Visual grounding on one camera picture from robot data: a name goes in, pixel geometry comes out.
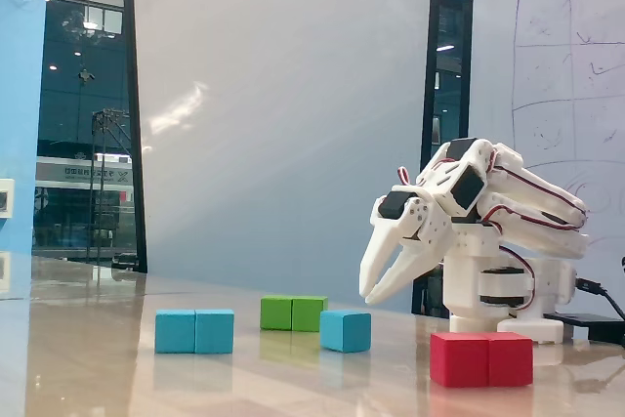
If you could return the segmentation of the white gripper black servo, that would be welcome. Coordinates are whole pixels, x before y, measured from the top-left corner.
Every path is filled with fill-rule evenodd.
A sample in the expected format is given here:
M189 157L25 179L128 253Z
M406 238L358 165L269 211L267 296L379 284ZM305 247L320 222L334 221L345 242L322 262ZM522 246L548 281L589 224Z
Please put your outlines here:
M366 304L386 301L433 270L445 254L439 247L453 237L450 216L428 191L416 186L393 186L379 198L372 226L359 267L359 295Z

